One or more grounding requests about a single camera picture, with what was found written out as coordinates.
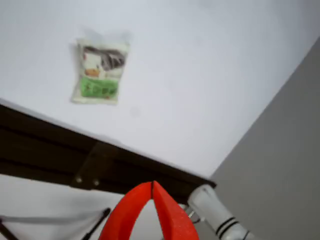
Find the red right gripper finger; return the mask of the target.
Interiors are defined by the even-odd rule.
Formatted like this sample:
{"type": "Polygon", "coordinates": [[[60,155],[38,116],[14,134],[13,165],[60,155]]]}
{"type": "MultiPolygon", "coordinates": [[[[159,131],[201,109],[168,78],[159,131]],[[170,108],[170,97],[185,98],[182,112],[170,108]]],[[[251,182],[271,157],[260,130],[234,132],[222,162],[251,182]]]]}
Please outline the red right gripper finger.
{"type": "Polygon", "coordinates": [[[178,203],[156,181],[152,183],[152,198],[165,240],[198,240],[192,221],[178,203]]]}

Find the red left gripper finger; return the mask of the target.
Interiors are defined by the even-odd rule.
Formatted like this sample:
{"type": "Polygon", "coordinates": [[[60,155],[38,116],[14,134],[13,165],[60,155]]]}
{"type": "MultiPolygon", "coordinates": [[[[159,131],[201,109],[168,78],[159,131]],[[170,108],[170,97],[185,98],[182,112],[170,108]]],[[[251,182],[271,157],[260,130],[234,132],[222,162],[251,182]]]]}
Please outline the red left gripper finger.
{"type": "Polygon", "coordinates": [[[100,240],[129,240],[142,209],[152,198],[152,183],[145,182],[130,190],[108,217],[100,240]]]}

